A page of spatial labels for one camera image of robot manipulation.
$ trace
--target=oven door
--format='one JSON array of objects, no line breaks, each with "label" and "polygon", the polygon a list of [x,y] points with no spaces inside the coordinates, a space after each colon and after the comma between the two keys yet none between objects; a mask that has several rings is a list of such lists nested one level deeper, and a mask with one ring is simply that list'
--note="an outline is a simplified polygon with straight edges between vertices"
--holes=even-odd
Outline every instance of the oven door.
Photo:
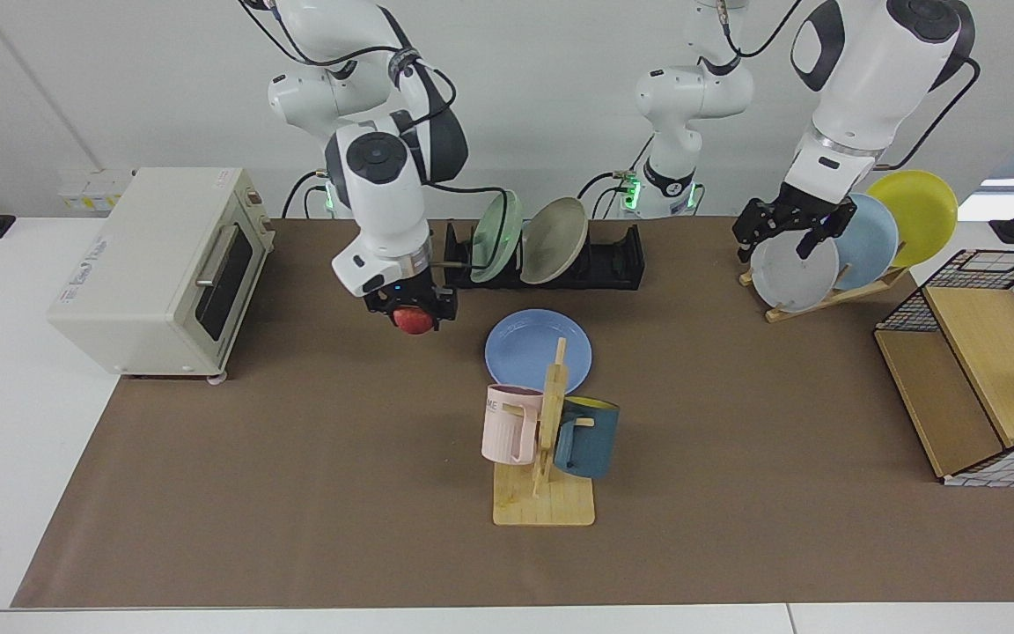
[{"label": "oven door", "polygon": [[183,306],[183,329],[218,370],[224,370],[266,256],[249,214],[234,194],[213,230],[209,253],[193,282],[194,292]]}]

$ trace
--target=mug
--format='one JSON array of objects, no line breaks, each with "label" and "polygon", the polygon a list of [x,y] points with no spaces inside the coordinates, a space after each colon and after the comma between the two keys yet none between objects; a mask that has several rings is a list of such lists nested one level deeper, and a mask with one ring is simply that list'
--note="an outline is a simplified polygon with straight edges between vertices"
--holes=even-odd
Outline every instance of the mug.
[{"label": "mug", "polygon": [[534,463],[542,393],[527,386],[488,386],[484,410],[484,457],[503,465]]},{"label": "mug", "polygon": [[620,407],[608,402],[567,397],[555,446],[555,466],[576,477],[596,479],[607,474],[620,413]]}]

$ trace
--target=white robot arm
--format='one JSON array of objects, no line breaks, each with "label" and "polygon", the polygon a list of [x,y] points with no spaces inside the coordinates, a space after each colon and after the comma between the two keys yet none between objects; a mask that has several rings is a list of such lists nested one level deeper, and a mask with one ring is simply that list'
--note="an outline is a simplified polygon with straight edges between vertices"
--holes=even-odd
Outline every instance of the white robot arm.
[{"label": "white robot arm", "polygon": [[973,40],[972,13],[960,0],[821,3],[792,52],[820,104],[776,200],[753,198],[733,225],[741,260],[786,230],[809,230],[800,257],[841,236],[856,212],[849,192],[877,167],[927,93],[970,64]]},{"label": "white robot arm", "polygon": [[[331,262],[336,276],[370,311],[404,330],[395,314],[414,313],[415,331],[438,329],[440,320],[455,318],[456,298],[431,276],[420,188],[450,181],[467,159],[450,111],[455,87],[420,59],[393,15],[370,1],[265,0],[265,8],[305,63],[303,71],[271,81],[270,105],[325,143],[331,198],[361,228]],[[450,84],[450,100],[433,75]],[[408,110],[361,124],[345,119],[385,103],[393,87]]]},{"label": "white robot arm", "polygon": [[[725,0],[736,30],[749,0]],[[637,108],[651,121],[655,136],[648,159],[632,185],[639,191],[625,208],[637,216],[675,216],[692,206],[694,172],[704,138],[694,121],[724,119],[745,112],[753,97],[753,77],[740,64],[722,30],[717,0],[693,0],[684,34],[699,57],[694,65],[653,70],[637,83]]]}]

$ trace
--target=light blue plate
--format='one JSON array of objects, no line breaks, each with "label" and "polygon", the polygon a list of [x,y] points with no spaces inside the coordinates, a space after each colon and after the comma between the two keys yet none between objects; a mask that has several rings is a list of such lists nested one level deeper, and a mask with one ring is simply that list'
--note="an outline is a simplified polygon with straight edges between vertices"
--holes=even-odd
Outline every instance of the light blue plate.
[{"label": "light blue plate", "polygon": [[496,324],[484,347],[484,361],[491,377],[497,383],[541,391],[547,385],[547,368],[555,362],[560,337],[566,337],[566,365],[570,370],[566,392],[574,392],[589,373],[592,346],[581,326],[553,310],[520,310]]},{"label": "light blue plate", "polygon": [[890,268],[897,254],[897,222],[886,205],[866,194],[852,194],[858,207],[848,229],[837,237],[840,270],[851,268],[837,282],[837,289],[851,291],[876,281]]}]

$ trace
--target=red apple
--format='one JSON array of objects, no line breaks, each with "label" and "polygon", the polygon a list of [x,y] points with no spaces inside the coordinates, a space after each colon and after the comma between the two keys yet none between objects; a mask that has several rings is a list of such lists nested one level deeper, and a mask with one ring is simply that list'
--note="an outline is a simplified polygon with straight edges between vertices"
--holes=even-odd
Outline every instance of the red apple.
[{"label": "red apple", "polygon": [[417,306],[406,306],[393,311],[393,323],[403,333],[411,336],[423,336],[433,330],[433,316]]}]

